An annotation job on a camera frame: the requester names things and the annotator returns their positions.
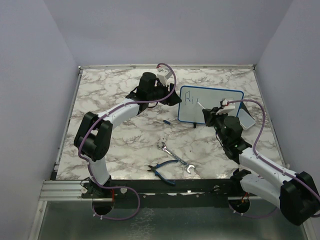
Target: blue handled pliers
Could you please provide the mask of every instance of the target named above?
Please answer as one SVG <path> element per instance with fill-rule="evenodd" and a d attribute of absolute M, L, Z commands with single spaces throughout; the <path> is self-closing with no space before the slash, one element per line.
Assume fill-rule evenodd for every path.
<path fill-rule="evenodd" d="M 178 162 L 178 160 L 169 160 L 169 161 L 165 161 L 163 163 L 157 164 L 156 166 L 148 165 L 148 167 L 150 168 L 148 171 L 154 172 L 154 175 L 158 176 L 166 184 L 171 185 L 171 186 L 175 186 L 176 185 L 175 182 L 165 179 L 163 176 L 161 176 L 161 174 L 156 169 L 158 169 L 166 164 L 177 163 L 177 162 Z"/>

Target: wrench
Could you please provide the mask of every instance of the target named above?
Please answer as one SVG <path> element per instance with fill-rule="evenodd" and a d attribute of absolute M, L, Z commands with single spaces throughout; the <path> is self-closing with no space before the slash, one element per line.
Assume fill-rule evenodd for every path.
<path fill-rule="evenodd" d="M 195 165 L 193 164 L 188 164 L 187 162 L 183 161 L 180 157 L 178 157 L 177 155 L 175 155 L 169 148 L 167 148 L 166 144 L 162 141 L 159 142 L 157 144 L 157 147 L 159 150 L 162 150 L 164 152 L 166 152 L 167 154 L 169 154 L 171 157 L 173 157 L 174 159 L 178 160 L 185 168 L 186 172 L 188 174 L 191 174 L 190 169 L 193 168 L 194 170 L 196 170 Z"/>

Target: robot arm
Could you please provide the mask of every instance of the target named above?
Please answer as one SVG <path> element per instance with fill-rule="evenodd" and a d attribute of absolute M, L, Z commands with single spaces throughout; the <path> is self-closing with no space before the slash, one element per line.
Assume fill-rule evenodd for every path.
<path fill-rule="evenodd" d="M 228 99 L 225 99 L 221 101 L 220 107 L 202 109 L 205 124 L 214 127 L 228 158 L 259 174 L 258 176 L 242 170 L 233 177 L 239 181 L 245 192 L 255 194 L 274 204 L 291 223 L 301 225 L 320 210 L 317 198 L 298 182 L 303 182 L 318 195 L 312 177 L 306 172 L 298 174 L 286 169 L 255 152 L 241 137 L 243 129 L 239 118 L 228 116 L 228 112 L 234 108 L 234 105 L 228 104 Z"/>
<path fill-rule="evenodd" d="M 105 155 L 109 150 L 112 130 L 124 121 L 143 112 L 149 106 L 149 103 L 146 103 L 146 101 L 163 99 L 168 96 L 173 90 L 174 84 L 171 83 L 167 85 L 167 81 L 164 80 L 167 80 L 166 78 L 170 76 L 171 74 L 168 73 L 167 69 L 160 67 L 158 68 L 158 77 L 151 72 L 145 72 L 140 78 L 139 85 L 126 96 L 122 103 L 98 114 L 88 112 L 84 115 L 73 142 L 78 149 L 93 124 L 106 115 L 93 129 L 97 130 L 97 134 L 90 133 L 85 139 L 81 149 L 82 156 L 84 156 L 90 164 L 93 177 L 100 185 L 106 185 L 110 179 Z M 173 106 L 181 101 L 174 91 L 173 94 L 160 103 Z"/>

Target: gray wall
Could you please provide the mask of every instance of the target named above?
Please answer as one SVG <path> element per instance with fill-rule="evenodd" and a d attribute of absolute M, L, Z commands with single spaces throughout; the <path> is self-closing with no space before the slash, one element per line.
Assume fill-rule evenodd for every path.
<path fill-rule="evenodd" d="M 42 0 L 0 1 L 0 235 L 27 239 L 77 65 Z"/>
<path fill-rule="evenodd" d="M 256 64 L 292 0 L 44 0 L 79 65 Z"/>
<path fill-rule="evenodd" d="M 320 1 L 295 0 L 257 65 L 257 76 L 287 163 L 320 189 Z M 320 239 L 320 219 L 313 219 Z"/>

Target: metal frame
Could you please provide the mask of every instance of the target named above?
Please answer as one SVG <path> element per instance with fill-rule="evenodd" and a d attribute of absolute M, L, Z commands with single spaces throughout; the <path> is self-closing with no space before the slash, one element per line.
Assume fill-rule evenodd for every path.
<path fill-rule="evenodd" d="M 73 92 L 71 105 L 70 105 L 69 112 L 68 112 L 68 115 L 67 115 L 66 123 L 65 123 L 65 126 L 64 126 L 62 140 L 61 140 L 61 143 L 60 143 L 60 146 L 59 146 L 59 151 L 58 151 L 58 154 L 56 156 L 55 165 L 59 165 L 59 163 L 60 163 L 60 158 L 61 158 L 62 151 L 64 149 L 64 144 L 65 144 L 65 140 L 66 140 L 69 124 L 70 124 L 71 115 L 72 115 L 72 112 L 74 110 L 74 106 L 75 106 L 75 102 L 76 102 L 76 98 L 77 98 L 77 93 L 78 93 L 79 85 L 80 85 L 81 78 L 82 78 L 82 73 L 83 73 L 83 70 L 80 69 L 79 70 L 79 74 L 78 74 L 78 78 L 77 78 L 77 81 L 76 81 L 76 85 L 75 85 L 75 90 Z"/>
<path fill-rule="evenodd" d="M 30 235 L 28 240 L 37 240 L 40 234 L 42 222 L 45 216 L 45 211 L 47 203 L 51 201 L 92 201 L 91 198 L 81 198 L 82 187 L 80 185 L 80 180 L 66 180 L 66 181 L 44 181 L 39 197 L 39 202 L 34 217 L 34 221 L 31 227 Z M 186 192 L 185 195 L 195 195 L 196 198 L 200 196 L 201 192 Z M 153 196 L 152 193 L 146 193 L 143 198 L 148 197 L 148 195 Z M 251 199 L 261 199 L 258 196 L 251 196 Z M 228 200 L 239 200 L 240 196 L 229 196 Z M 95 201 L 111 202 L 111 198 L 95 198 Z M 303 223 L 303 228 L 308 240 L 317 240 L 312 221 L 308 219 Z"/>
<path fill-rule="evenodd" d="M 39 238 L 42 222 L 44 220 L 45 212 L 47 208 L 47 201 L 39 201 L 36 207 L 36 212 L 33 220 L 33 224 L 30 230 L 28 240 L 37 240 Z"/>
<path fill-rule="evenodd" d="M 248 65 L 225 65 L 225 64 L 170 64 L 175 69 L 199 69 L 199 68 L 217 68 L 217 69 L 254 69 L 253 64 Z M 156 68 L 157 64 L 111 64 L 111 65 L 90 65 L 81 66 L 81 70 L 85 69 L 145 69 L 145 68 Z"/>

